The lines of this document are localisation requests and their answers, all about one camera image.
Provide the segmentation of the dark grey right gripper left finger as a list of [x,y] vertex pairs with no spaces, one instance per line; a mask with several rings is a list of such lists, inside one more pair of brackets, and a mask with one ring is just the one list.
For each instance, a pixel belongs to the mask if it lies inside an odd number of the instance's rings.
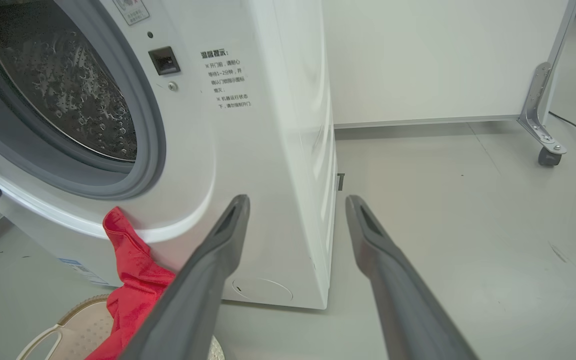
[[133,335],[121,360],[208,358],[224,285],[240,264],[249,215],[249,196],[234,196]]

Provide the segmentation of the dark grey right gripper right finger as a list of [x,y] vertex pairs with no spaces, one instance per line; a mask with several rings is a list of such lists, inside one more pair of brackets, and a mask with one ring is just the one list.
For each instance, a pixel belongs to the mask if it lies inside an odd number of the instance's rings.
[[391,360],[475,360],[477,355],[366,201],[345,200],[355,262],[374,294]]

